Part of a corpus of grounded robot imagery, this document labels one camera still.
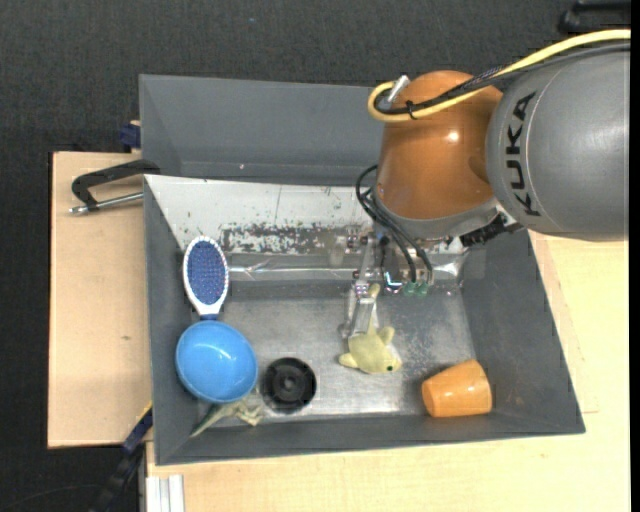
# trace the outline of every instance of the orange cup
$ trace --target orange cup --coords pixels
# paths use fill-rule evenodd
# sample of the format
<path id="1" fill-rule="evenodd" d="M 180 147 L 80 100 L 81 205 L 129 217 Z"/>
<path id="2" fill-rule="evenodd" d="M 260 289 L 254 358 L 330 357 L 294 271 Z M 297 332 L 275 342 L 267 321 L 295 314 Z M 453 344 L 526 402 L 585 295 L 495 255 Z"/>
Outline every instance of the orange cup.
<path id="1" fill-rule="evenodd" d="M 422 399 L 429 414 L 435 418 L 486 414 L 493 405 L 489 380 L 475 359 L 425 380 Z"/>

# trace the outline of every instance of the blue hair brush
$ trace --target blue hair brush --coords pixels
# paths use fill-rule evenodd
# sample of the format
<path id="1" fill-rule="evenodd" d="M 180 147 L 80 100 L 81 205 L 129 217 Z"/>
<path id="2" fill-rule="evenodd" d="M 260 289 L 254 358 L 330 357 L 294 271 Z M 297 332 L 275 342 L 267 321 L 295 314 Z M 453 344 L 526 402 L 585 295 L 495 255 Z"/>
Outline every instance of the blue hair brush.
<path id="1" fill-rule="evenodd" d="M 236 329 L 218 321 L 229 291 L 229 267 L 215 240 L 199 236 L 184 255 L 184 288 L 200 321 L 180 337 L 176 370 L 197 398 L 214 404 L 247 395 L 258 378 L 253 348 Z"/>
<path id="2" fill-rule="evenodd" d="M 184 288 L 202 320 L 216 320 L 229 291 L 229 266 L 215 240 L 199 236 L 187 247 Z"/>

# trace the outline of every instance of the metal clamp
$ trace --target metal clamp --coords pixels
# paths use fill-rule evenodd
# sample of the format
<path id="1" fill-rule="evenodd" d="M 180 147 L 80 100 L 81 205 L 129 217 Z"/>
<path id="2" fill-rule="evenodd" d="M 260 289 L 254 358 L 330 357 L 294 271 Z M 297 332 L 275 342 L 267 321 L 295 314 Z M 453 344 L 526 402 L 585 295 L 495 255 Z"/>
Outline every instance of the metal clamp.
<path id="1" fill-rule="evenodd" d="M 115 167 L 109 167 L 107 169 L 101 169 L 99 171 L 78 176 L 71 184 L 71 191 L 84 203 L 84 205 L 70 208 L 69 212 L 95 212 L 101 208 L 116 206 L 136 199 L 142 199 L 142 192 L 139 192 L 98 202 L 93 195 L 91 195 L 91 192 L 89 192 L 91 187 L 121 180 L 137 174 L 160 174 L 160 168 L 149 160 L 136 160 L 134 162 L 116 165 Z"/>

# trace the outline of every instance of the black cable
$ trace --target black cable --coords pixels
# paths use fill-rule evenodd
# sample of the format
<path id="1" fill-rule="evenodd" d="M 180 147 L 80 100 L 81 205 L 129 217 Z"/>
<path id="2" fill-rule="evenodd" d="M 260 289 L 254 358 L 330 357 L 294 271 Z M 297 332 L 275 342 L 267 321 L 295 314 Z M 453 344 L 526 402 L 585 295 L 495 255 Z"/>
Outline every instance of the black cable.
<path id="1" fill-rule="evenodd" d="M 427 269 L 428 276 L 429 276 L 428 281 L 430 281 L 431 277 L 433 276 L 433 266 L 431 265 L 431 262 L 429 261 L 427 254 L 424 252 L 424 249 L 418 245 L 415 239 L 404 228 L 398 225 L 385 212 L 380 210 L 380 208 L 378 208 L 378 206 L 375 204 L 375 201 L 373 199 L 369 199 L 367 197 L 372 191 L 371 188 L 369 188 L 364 194 L 362 194 L 361 192 L 362 181 L 369 173 L 376 170 L 377 168 L 378 168 L 377 165 L 372 165 L 371 167 L 363 171 L 360 174 L 360 176 L 358 176 L 358 179 L 356 180 L 356 187 L 355 187 L 356 197 L 358 199 L 358 202 L 362 205 L 365 212 L 367 212 L 367 214 L 374 220 L 374 222 L 377 222 L 378 224 L 388 228 L 391 231 L 393 239 L 398 244 L 398 247 L 400 247 L 400 250 L 402 251 L 405 258 L 407 259 L 407 263 L 409 263 L 410 269 L 412 268 L 412 266 L 415 267 L 415 263 L 413 262 L 413 259 L 411 258 L 411 255 L 409 254 L 409 251 L 407 250 L 406 246 L 404 245 L 403 242 L 401 242 L 400 239 L 404 239 L 409 245 L 411 245 L 415 249 L 416 254 L 423 261 L 425 268 Z M 413 276 L 414 274 L 412 272 L 412 281 L 415 282 L 417 279 L 417 276 L 415 278 Z"/>
<path id="2" fill-rule="evenodd" d="M 370 172 L 376 170 L 377 168 L 378 168 L 377 165 L 372 165 L 371 167 L 367 168 L 363 173 L 361 173 L 360 176 L 358 176 L 358 179 L 356 180 L 356 198 L 358 199 L 360 206 L 362 206 L 362 209 L 367 213 L 367 215 L 369 215 L 369 217 L 371 217 L 371 219 L 374 222 L 377 222 L 378 224 L 381 224 L 384 226 L 385 224 L 383 222 L 380 222 L 380 218 L 378 213 L 376 212 L 375 206 L 366 197 L 371 193 L 371 188 L 369 188 L 364 194 L 362 194 L 361 192 L 362 181 L 364 180 L 365 176 L 367 176 Z M 418 280 L 418 272 L 416 269 L 416 264 L 413 261 L 411 254 L 409 254 L 407 247 L 404 245 L 402 240 L 400 240 L 400 237 L 397 235 L 397 233 L 395 233 L 393 230 L 390 230 L 390 231 L 391 231 L 391 237 L 393 238 L 393 241 L 398 245 L 398 247 L 400 248 L 400 251 L 402 251 L 402 254 L 407 260 L 407 264 L 409 265 L 409 272 L 411 273 L 411 281 L 415 283 Z"/>
<path id="3" fill-rule="evenodd" d="M 484 71 L 479 75 L 475 75 L 469 78 L 465 82 L 458 84 L 455 87 L 452 87 L 451 89 L 443 92 L 442 94 L 436 96 L 435 98 L 431 98 L 429 100 L 426 100 L 420 103 L 407 102 L 407 106 L 405 107 L 389 108 L 389 109 L 382 110 L 379 108 L 379 102 L 382 99 L 382 95 L 388 91 L 387 89 L 384 91 L 380 91 L 380 94 L 374 101 L 374 105 L 375 105 L 375 108 L 383 114 L 388 114 L 388 115 L 414 114 L 415 112 L 419 112 L 420 110 L 423 110 L 425 108 L 430 108 L 435 105 L 439 105 L 440 103 L 443 103 L 445 101 L 455 99 L 469 92 L 473 92 L 478 89 L 483 89 L 485 87 L 488 87 L 490 85 L 495 85 L 505 80 L 514 79 L 524 73 L 527 73 L 530 71 L 536 71 L 543 67 L 547 67 L 553 64 L 558 64 L 560 62 L 576 59 L 579 57 L 589 57 L 589 56 L 597 55 L 600 53 L 607 53 L 607 52 L 613 52 L 613 51 L 627 51 L 630 48 L 631 48 L 631 44 L 628 42 L 613 43 L 613 44 L 609 43 L 601 46 L 596 46 L 593 48 L 582 48 L 579 50 L 574 50 L 571 53 L 566 55 L 554 56 L 545 60 L 544 62 L 538 62 L 535 64 L 531 64 L 529 66 L 525 66 L 521 69 L 516 69 L 514 71 L 510 71 L 508 73 L 495 76 L 496 73 L 498 73 L 500 70 L 507 67 L 507 65 L 497 66 L 487 71 Z"/>

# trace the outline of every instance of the wire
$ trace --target wire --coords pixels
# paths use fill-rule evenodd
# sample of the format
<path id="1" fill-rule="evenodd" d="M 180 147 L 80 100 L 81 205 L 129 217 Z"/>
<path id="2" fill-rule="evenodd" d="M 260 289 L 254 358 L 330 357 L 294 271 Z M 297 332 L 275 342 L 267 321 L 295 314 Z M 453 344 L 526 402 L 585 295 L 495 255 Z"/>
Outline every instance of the wire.
<path id="1" fill-rule="evenodd" d="M 559 53 L 570 50 L 572 48 L 577 48 L 585 44 L 592 44 L 592 43 L 598 43 L 603 41 L 615 41 L 615 40 L 631 40 L 631 30 L 629 29 L 603 30 L 601 32 L 592 32 L 590 34 L 582 34 L 579 36 L 575 36 L 575 37 L 566 39 L 564 41 L 560 41 L 559 43 L 552 44 L 551 46 L 543 48 L 542 50 L 539 50 L 537 52 L 534 52 L 528 57 L 525 57 L 513 64 L 510 64 L 489 76 L 498 77 L 501 75 L 506 75 L 513 71 L 518 71 L 518 70 L 530 67 L 534 64 L 538 64 Z M 479 88 L 477 90 L 467 92 L 465 94 L 462 94 L 460 96 L 443 101 L 441 103 L 438 103 L 436 105 L 433 105 L 427 108 L 415 109 L 415 105 L 413 105 L 410 108 L 408 113 L 387 114 L 378 110 L 376 101 L 384 91 L 391 89 L 391 87 L 393 87 L 393 82 L 386 82 L 386 83 L 380 84 L 369 95 L 369 99 L 367 101 L 367 109 L 369 111 L 369 114 L 374 119 L 388 122 L 388 123 L 397 123 L 397 122 L 403 122 L 403 121 L 410 121 L 412 119 L 421 119 L 431 114 L 435 114 L 436 112 L 440 112 L 441 110 L 449 108 L 457 103 L 465 101 L 471 98 L 472 96 L 475 96 L 476 94 L 478 94 L 478 92 L 480 92 L 481 90 Z"/>
<path id="2" fill-rule="evenodd" d="M 577 50 L 574 51 L 568 55 L 561 55 L 558 57 L 554 57 L 550 60 L 544 61 L 544 62 L 540 62 L 538 64 L 532 64 L 530 66 L 527 66 L 525 68 L 522 69 L 517 69 L 515 71 L 509 71 L 508 73 L 504 73 L 504 74 L 500 74 L 500 75 L 496 75 L 495 71 L 501 68 L 493 68 L 489 71 L 485 71 L 483 73 L 481 73 L 480 75 L 476 75 L 473 76 L 471 78 L 469 78 L 469 80 L 456 85 L 455 87 L 449 89 L 448 91 L 443 92 L 442 94 L 440 94 L 439 96 L 436 96 L 434 98 L 431 98 L 429 100 L 423 101 L 421 103 L 416 103 L 411 107 L 411 111 L 412 113 L 416 112 L 416 108 L 417 109 L 422 109 L 422 108 L 428 108 L 431 107 L 433 105 L 437 105 L 439 103 L 442 103 L 443 101 L 449 100 L 449 99 L 453 99 L 453 98 L 457 98 L 467 92 L 471 92 L 471 91 L 475 91 L 478 89 L 484 89 L 485 87 L 488 87 L 490 85 L 495 85 L 497 83 L 503 82 L 505 80 L 513 80 L 514 78 L 522 75 L 523 73 L 528 73 L 531 71 L 536 71 L 538 69 L 547 67 L 547 66 L 551 66 L 551 65 L 555 65 L 555 64 L 559 64 L 568 60 L 574 60 L 577 58 L 584 58 L 584 57 L 591 57 L 594 55 L 598 55 L 601 53 L 611 53 L 611 52 L 615 52 L 615 51 L 627 51 L 631 48 L 631 44 L 626 42 L 626 43 L 608 43 L 606 45 L 603 46 L 597 46 L 595 48 L 585 48 L 582 50 Z M 382 95 L 384 94 L 384 91 L 378 96 L 378 98 L 376 98 L 375 100 L 375 104 L 376 104 L 376 108 L 379 109 L 378 104 L 379 104 L 379 100 L 381 99 Z M 409 108 L 408 107 L 398 107 L 398 108 L 389 108 L 389 109 L 384 109 L 384 110 L 380 110 L 380 112 L 383 112 L 384 114 L 405 114 L 409 112 Z"/>
<path id="3" fill-rule="evenodd" d="M 356 180 L 356 197 L 358 202 L 362 206 L 365 212 L 373 219 L 374 222 L 386 227 L 391 231 L 391 236 L 393 240 L 396 242 L 402 254 L 404 255 L 407 263 L 409 264 L 409 270 L 411 272 L 411 280 L 415 283 L 417 281 L 417 271 L 415 267 L 415 262 L 409 254 L 407 247 L 404 242 L 411 245 L 418 257 L 423 261 L 425 268 L 427 269 L 427 282 L 431 283 L 433 278 L 433 266 L 429 261 L 427 254 L 424 252 L 424 249 L 418 245 L 416 240 L 400 225 L 398 225 L 391 217 L 389 217 L 385 212 L 380 210 L 380 208 L 376 205 L 375 201 L 369 197 L 372 189 L 369 188 L 364 194 L 361 191 L 362 182 L 364 178 L 374 170 L 378 168 L 377 165 L 372 165 L 363 171 L 358 179 Z"/>

